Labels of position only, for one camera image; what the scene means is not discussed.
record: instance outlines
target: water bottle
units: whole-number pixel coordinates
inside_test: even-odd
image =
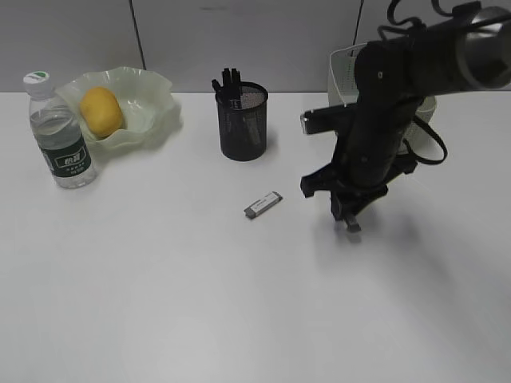
[[[30,127],[57,184],[79,188],[96,178],[80,125],[56,93],[46,72],[29,73],[23,84],[30,95]]]

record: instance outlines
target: table surface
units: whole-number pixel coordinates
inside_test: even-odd
[[[299,125],[326,95],[272,94],[251,163],[220,153],[211,94],[176,99],[181,130],[95,152],[69,191],[27,96],[0,94],[1,382],[511,381],[511,93],[439,97],[450,158],[395,180],[358,238],[299,189],[335,145]]]

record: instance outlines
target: white basket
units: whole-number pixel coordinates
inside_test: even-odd
[[[357,44],[345,49],[339,49],[330,55],[330,68],[328,70],[328,103],[330,106],[346,105],[357,101],[358,89],[355,83],[355,60],[358,53],[366,44]],[[427,97],[419,107],[417,116],[429,123],[437,108],[435,97]],[[405,138],[413,148],[419,148],[430,140],[415,123],[406,130]],[[405,145],[399,153],[406,153]]]

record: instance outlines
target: lemon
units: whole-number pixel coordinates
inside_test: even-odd
[[[80,112],[89,130],[100,138],[110,136],[122,126],[122,111],[115,95],[107,88],[89,89],[80,102]]]

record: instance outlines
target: water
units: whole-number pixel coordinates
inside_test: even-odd
[[[77,144],[82,139],[77,118],[65,106],[56,106],[51,109],[35,112],[30,116],[30,126],[50,168],[53,167],[45,151],[62,150]],[[83,149],[79,153],[80,156],[81,160],[83,160],[84,156],[89,156],[85,145],[83,145]],[[77,167],[76,172],[80,173],[67,177],[53,174],[53,177],[57,184],[63,188],[79,188],[91,183],[96,178],[96,171],[92,164],[88,165],[88,167]]]

